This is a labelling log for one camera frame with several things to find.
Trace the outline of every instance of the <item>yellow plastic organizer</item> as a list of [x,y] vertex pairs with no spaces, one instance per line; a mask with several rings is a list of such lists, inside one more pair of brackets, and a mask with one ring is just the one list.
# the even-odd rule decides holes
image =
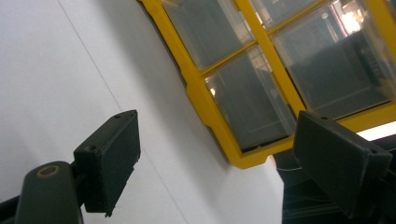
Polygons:
[[359,132],[396,120],[389,0],[140,0],[230,162],[292,148],[301,110]]

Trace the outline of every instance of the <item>white light strip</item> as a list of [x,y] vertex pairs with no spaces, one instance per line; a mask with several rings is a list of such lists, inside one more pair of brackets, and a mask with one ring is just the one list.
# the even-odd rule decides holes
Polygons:
[[396,134],[396,121],[358,133],[368,141]]

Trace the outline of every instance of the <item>yellow frame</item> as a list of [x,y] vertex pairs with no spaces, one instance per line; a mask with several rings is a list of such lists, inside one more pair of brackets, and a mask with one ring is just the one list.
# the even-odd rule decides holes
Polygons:
[[[283,22],[277,27],[266,31],[258,20],[253,6],[248,0],[234,1],[235,6],[240,10],[255,36],[256,40],[245,45],[240,50],[234,52],[220,62],[213,64],[204,71],[200,71],[193,63],[189,53],[177,34],[175,27],[170,21],[163,8],[162,0],[139,0],[143,3],[149,15],[154,19],[166,44],[180,67],[181,75],[184,77],[187,88],[186,92],[202,122],[210,127],[214,135],[218,138],[230,163],[241,169],[262,164],[269,155],[292,148],[293,136],[275,142],[265,147],[258,147],[255,150],[243,153],[239,148],[233,134],[221,115],[211,93],[206,87],[205,78],[210,72],[224,65],[241,52],[254,45],[259,45],[265,54],[268,63],[273,69],[273,76],[284,99],[290,104],[294,114],[298,116],[301,110],[306,110],[302,99],[294,88],[283,63],[281,62],[276,50],[269,37],[270,34],[283,28],[284,26],[301,18],[305,13],[314,8],[330,2],[329,0],[318,0],[310,7],[302,10],[299,14]],[[388,45],[393,59],[396,59],[396,42],[392,41],[392,34],[396,34],[396,23],[394,22],[389,10],[385,10],[385,0],[366,0],[369,10],[375,17],[375,22],[379,27],[380,34]],[[396,120],[396,103],[394,101],[362,111],[358,114],[349,116],[338,121],[354,132],[360,132],[385,123]]]

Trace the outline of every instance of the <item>round joint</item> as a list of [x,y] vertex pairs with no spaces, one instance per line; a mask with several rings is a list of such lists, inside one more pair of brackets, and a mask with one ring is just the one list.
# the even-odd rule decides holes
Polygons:
[[57,165],[49,165],[37,171],[37,177],[40,179],[47,179],[58,174],[61,168]]

